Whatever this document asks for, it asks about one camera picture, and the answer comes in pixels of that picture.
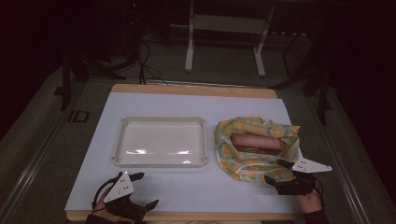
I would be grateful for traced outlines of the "pale blue table mat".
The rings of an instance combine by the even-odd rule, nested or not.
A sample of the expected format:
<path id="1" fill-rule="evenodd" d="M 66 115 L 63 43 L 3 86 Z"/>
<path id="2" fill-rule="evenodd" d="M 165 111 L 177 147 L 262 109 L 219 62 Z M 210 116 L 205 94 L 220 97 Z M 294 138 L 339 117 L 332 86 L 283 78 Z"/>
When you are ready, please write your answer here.
<path id="1" fill-rule="evenodd" d="M 143 172 L 134 182 L 132 200 L 146 204 L 157 200 L 157 212 L 297 214 L 291 196 L 279 196 L 261 183 L 235 181 L 219 168 L 214 130 L 221 120 L 257 116 L 289 124 L 288 111 L 280 99 L 193 96 L 112 92 L 109 94 L 75 185 L 65 206 L 67 212 L 89 210 L 98 188 L 121 168 L 112 160 L 122 119 L 131 116 L 199 117 L 206 121 L 208 161 L 193 168 L 134 167 Z"/>

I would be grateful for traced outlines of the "wooden table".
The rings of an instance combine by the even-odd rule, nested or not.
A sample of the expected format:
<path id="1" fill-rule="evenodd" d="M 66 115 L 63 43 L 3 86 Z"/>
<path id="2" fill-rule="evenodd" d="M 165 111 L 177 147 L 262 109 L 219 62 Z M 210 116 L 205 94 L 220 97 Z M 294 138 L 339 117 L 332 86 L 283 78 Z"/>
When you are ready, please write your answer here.
<path id="1" fill-rule="evenodd" d="M 271 90 L 222 88 L 222 87 L 194 87 L 194 86 L 155 86 L 155 85 L 130 85 L 116 84 L 111 89 L 112 92 L 148 93 L 148 94 L 175 94 L 193 96 L 214 96 L 214 97 L 235 97 L 235 98 L 260 98 L 278 99 Z M 177 168 L 177 167 L 143 167 L 143 168 Z M 67 212 L 66 215 L 73 221 L 82 221 L 91 212 L 89 210 Z M 154 220 L 285 220 L 300 218 L 300 211 L 297 214 L 263 214 L 263 213 L 197 213 L 197 212 L 157 212 L 153 210 L 146 215 L 148 221 Z"/>

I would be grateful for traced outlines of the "person's left hand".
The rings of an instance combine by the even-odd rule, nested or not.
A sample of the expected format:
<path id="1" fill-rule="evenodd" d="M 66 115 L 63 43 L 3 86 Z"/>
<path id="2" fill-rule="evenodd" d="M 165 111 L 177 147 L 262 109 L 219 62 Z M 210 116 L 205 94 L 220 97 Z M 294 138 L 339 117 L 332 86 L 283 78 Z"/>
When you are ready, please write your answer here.
<path id="1" fill-rule="evenodd" d="M 109 189 L 106 189 L 104 193 L 102 194 L 99 202 L 96 204 L 96 206 L 92 209 L 92 214 L 97 217 L 101 217 L 111 223 L 119 223 L 122 221 L 122 217 L 115 216 L 113 214 L 110 214 L 106 210 L 106 205 L 104 203 L 104 198 L 109 192 Z"/>

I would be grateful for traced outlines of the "white metal stand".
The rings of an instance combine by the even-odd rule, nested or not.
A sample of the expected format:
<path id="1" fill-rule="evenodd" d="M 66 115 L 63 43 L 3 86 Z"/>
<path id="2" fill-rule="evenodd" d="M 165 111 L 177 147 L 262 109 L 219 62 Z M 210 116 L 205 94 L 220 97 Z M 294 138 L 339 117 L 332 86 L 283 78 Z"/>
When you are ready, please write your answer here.
<path id="1" fill-rule="evenodd" d="M 269 27 L 275 14 L 275 6 L 270 6 L 265 19 L 251 19 L 239 17 L 215 16 L 206 14 L 196 14 L 194 12 L 194 0 L 190 0 L 189 14 L 189 39 L 184 69 L 190 72 L 193 67 L 194 56 L 194 31 L 217 31 L 243 34 L 255 34 L 261 37 L 256 46 L 253 47 L 254 60 L 259 77 L 265 77 L 266 72 L 262 59 L 262 48 L 266 37 L 269 34 Z"/>

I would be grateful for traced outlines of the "black tripod stand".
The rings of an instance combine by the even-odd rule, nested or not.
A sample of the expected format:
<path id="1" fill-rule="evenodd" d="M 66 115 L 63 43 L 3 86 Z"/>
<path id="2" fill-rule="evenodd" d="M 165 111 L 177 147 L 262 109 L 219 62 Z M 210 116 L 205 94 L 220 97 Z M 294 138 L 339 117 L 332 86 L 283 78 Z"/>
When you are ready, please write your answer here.
<path id="1" fill-rule="evenodd" d="M 88 54 L 72 47 L 65 47 L 62 67 L 62 85 L 58 87 L 54 93 L 55 95 L 60 95 L 63 99 L 62 111 L 65 111 L 71 102 L 71 72 L 74 72 L 78 80 L 86 82 L 89 79 L 86 72 L 86 65 L 93 67 L 107 77 L 121 80 L 125 79 L 125 77 L 119 76 L 101 65 Z"/>
<path id="2" fill-rule="evenodd" d="M 334 62 L 334 50 L 331 46 L 329 32 L 321 29 L 314 38 L 311 47 L 306 53 L 302 63 L 293 71 L 291 77 L 279 84 L 270 86 L 272 90 L 282 90 L 288 86 L 305 79 L 303 94 L 313 96 L 318 94 L 318 118 L 323 125 L 326 124 L 326 110 L 328 105 L 328 89 L 330 70 Z"/>

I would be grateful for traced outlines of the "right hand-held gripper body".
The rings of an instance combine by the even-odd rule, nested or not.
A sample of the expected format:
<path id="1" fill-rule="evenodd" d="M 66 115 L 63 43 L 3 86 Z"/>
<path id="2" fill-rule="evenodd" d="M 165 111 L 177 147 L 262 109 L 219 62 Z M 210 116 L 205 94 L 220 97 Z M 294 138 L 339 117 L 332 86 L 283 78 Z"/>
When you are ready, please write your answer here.
<path id="1" fill-rule="evenodd" d="M 332 167 L 300 157 L 288 170 L 292 172 L 292 180 L 276 181 L 275 188 L 279 195 L 306 195 L 312 192 L 316 186 L 314 174 L 330 172 Z"/>

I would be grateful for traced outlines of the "white plastic tray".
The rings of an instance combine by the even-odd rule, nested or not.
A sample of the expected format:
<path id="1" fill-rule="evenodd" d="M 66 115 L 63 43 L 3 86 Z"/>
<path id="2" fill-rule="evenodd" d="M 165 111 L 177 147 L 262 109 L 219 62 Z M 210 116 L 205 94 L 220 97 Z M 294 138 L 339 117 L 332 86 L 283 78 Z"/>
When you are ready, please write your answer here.
<path id="1" fill-rule="evenodd" d="M 207 161 L 201 118 L 127 117 L 112 160 L 121 167 L 193 167 Z"/>

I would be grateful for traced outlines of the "yellow green patterned bag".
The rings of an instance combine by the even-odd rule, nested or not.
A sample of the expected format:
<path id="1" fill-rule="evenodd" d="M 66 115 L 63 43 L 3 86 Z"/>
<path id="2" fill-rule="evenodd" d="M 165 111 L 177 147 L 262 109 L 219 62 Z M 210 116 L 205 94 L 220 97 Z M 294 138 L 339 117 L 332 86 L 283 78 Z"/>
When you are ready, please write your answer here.
<path id="1" fill-rule="evenodd" d="M 275 181 L 290 181 L 293 173 L 278 160 L 297 162 L 299 159 L 300 126 L 279 124 L 260 117 L 237 117 L 220 121 L 214 131 L 215 148 L 220 168 L 237 181 L 262 182 L 269 176 Z M 233 133 L 257 134 L 278 138 L 282 144 L 279 155 L 239 152 L 231 141 Z"/>

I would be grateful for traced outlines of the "person's right hand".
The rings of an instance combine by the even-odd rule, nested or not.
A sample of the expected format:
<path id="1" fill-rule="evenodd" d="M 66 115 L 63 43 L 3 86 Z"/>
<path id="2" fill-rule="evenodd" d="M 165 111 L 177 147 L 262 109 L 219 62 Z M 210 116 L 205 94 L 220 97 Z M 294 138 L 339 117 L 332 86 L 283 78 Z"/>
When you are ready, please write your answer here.
<path id="1" fill-rule="evenodd" d="M 295 198 L 303 214 L 314 213 L 323 209 L 321 195 L 316 189 L 306 195 L 296 195 Z"/>

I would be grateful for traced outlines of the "pink brown box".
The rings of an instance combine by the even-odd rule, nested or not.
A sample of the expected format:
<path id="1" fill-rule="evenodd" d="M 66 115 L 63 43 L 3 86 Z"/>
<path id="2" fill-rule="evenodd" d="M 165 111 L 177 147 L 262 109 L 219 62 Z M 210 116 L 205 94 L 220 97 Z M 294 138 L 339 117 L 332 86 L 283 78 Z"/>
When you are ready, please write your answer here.
<path id="1" fill-rule="evenodd" d="M 278 138 L 251 133 L 233 133 L 233 146 L 239 152 L 276 155 L 282 151 L 282 143 Z"/>

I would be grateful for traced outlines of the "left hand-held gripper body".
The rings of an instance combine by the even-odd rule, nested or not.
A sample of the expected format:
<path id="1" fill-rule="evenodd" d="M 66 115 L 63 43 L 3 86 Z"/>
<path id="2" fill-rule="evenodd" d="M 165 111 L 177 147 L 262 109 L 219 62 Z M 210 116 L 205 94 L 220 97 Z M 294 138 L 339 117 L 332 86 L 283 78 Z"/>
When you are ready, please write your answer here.
<path id="1" fill-rule="evenodd" d="M 133 203 L 130 199 L 134 193 L 133 182 L 128 173 L 120 173 L 115 184 L 104 198 L 106 210 L 115 216 L 141 222 L 146 214 L 144 206 Z"/>

